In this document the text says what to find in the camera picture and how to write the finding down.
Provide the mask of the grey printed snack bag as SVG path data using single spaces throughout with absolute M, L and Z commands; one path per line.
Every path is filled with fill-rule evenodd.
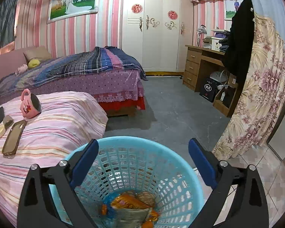
M 115 208 L 113 227 L 141 227 L 142 224 L 149 218 L 152 208 L 146 209 L 129 209 Z

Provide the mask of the orange snack wrapper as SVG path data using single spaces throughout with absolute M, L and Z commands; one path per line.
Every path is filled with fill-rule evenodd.
M 133 197 L 129 194 L 118 195 L 117 197 L 115 197 L 115 199 L 113 199 L 113 201 L 111 201 L 110 206 L 115 209 L 121 209 L 121 208 L 137 209 L 137 210 L 150 209 L 151 213 L 147 218 L 147 221 L 156 222 L 160 217 L 159 213 L 153 209 L 152 205 L 148 205 L 143 201 L 141 201 L 140 199 L 138 199 L 137 197 Z

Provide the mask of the brown paper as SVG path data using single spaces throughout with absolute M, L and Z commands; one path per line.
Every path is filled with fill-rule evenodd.
M 155 206 L 155 195 L 150 192 L 139 192 L 136 198 L 150 207 Z

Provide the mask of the orange yarn-like ball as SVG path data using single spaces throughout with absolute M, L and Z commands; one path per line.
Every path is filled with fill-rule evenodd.
M 145 221 L 141 228 L 154 228 L 154 223 L 152 221 Z

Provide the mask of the blue plastic wrapper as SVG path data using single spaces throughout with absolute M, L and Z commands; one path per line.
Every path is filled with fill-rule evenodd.
M 111 206 L 111 202 L 114 200 L 115 198 L 111 198 L 111 197 L 106 197 L 103 201 L 102 204 L 106 204 L 108 206 L 108 213 L 105 217 L 109 218 L 109 219 L 113 219 L 116 215 L 116 211 L 115 209 L 112 208 Z

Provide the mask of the pink striped bed cover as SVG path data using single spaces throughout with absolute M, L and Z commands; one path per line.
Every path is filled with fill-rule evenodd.
M 56 165 L 91 139 L 103 137 L 108 117 L 95 98 L 84 92 L 38 95 L 41 114 L 27 121 L 15 156 L 7 158 L 0 138 L 0 209 L 17 225 L 22 187 L 32 164 Z

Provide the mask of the blue plastic basket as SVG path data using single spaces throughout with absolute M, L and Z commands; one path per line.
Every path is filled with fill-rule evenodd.
M 131 190 L 155 197 L 155 227 L 189 227 L 204 205 L 192 167 L 171 149 L 148 139 L 112 136 L 98 140 L 99 153 L 83 183 L 74 189 L 98 227 L 124 227 L 101 205 Z

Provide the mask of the floral curtain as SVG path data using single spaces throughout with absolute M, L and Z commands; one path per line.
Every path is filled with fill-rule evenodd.
M 254 15 L 252 56 L 244 88 L 231 120 L 212 153 L 218 160 L 262 145 L 285 102 L 285 42 L 272 19 Z

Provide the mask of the yellow plush toy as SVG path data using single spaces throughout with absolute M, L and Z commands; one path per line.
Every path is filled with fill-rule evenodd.
M 31 70 L 40 65 L 40 60 L 38 59 L 31 59 L 28 63 L 28 69 Z

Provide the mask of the black hanging coat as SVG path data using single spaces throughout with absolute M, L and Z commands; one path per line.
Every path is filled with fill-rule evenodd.
M 254 10 L 252 0 L 243 0 L 232 18 L 227 48 L 222 63 L 236 77 L 240 89 L 244 87 L 254 39 Z

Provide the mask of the tan pillow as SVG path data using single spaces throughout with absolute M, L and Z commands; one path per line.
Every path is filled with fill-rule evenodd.
M 40 62 L 52 59 L 52 55 L 44 46 L 33 47 L 24 51 L 24 56 L 29 63 L 33 59 L 37 59 Z

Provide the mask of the desk lamp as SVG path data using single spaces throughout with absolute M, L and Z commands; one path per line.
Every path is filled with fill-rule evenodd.
M 197 43 L 196 43 L 196 46 L 197 46 L 197 47 L 200 47 L 201 40 L 202 40 L 202 36 L 204 36 L 204 35 L 207 34 L 206 26 L 205 26 L 205 25 L 201 25 L 201 26 L 197 29 L 197 33 L 198 33 L 198 36 L 197 36 Z

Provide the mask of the small framed picture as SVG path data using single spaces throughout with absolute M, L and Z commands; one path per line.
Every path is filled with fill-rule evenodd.
M 224 0 L 224 19 L 231 21 L 243 0 Z

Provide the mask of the framed wedding picture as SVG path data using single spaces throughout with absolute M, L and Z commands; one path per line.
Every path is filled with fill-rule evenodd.
M 98 12 L 99 0 L 50 0 L 47 23 Z

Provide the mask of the white wardrobe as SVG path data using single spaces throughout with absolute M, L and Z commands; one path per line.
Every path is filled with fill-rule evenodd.
M 182 73 L 193 36 L 191 0 L 123 0 L 122 50 L 145 72 Z

